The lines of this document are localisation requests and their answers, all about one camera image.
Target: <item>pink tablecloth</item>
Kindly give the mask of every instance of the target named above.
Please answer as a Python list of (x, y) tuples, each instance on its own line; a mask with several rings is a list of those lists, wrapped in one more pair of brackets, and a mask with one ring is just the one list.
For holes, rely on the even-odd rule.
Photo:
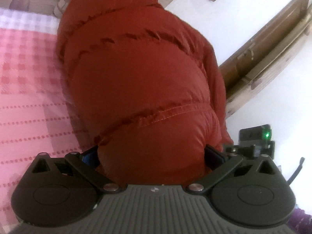
[(92, 146), (55, 55), (57, 26), (0, 9), (0, 233), (17, 223), (10, 197), (39, 152), (63, 157)]

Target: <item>pink bed sheet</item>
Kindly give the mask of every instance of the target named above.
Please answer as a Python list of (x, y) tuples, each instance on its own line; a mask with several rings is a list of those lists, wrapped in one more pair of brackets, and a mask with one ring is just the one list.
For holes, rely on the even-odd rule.
[(56, 35), (0, 28), (0, 233), (17, 223), (10, 198), (34, 157), (92, 141), (68, 95)]

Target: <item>object wrapped in red jacket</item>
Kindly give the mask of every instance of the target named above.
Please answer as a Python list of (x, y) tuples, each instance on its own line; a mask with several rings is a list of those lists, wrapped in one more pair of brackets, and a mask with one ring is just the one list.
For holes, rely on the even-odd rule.
[(212, 46), (158, 0), (71, 0), (57, 52), (114, 182), (187, 185), (232, 143)]

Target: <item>white wall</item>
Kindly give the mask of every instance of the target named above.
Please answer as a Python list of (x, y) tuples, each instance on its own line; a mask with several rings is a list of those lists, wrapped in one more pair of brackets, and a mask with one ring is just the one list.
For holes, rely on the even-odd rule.
[[(219, 64), (244, 45), (291, 0), (174, 0), (167, 9), (199, 30), (214, 46)], [(239, 130), (271, 124), (277, 165), (288, 179), (303, 156), (304, 168), (291, 185), (298, 205), (312, 213), (312, 37), (270, 85), (227, 120), (235, 142)]]
[(174, 0), (166, 9), (200, 31), (221, 65), (291, 0)]

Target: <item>logo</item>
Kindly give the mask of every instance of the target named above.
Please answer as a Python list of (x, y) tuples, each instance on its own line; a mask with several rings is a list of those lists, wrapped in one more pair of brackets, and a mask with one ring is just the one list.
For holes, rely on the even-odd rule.
[(158, 189), (157, 187), (154, 187), (154, 188), (151, 189), (151, 191), (152, 191), (152, 192), (158, 192), (159, 189)]

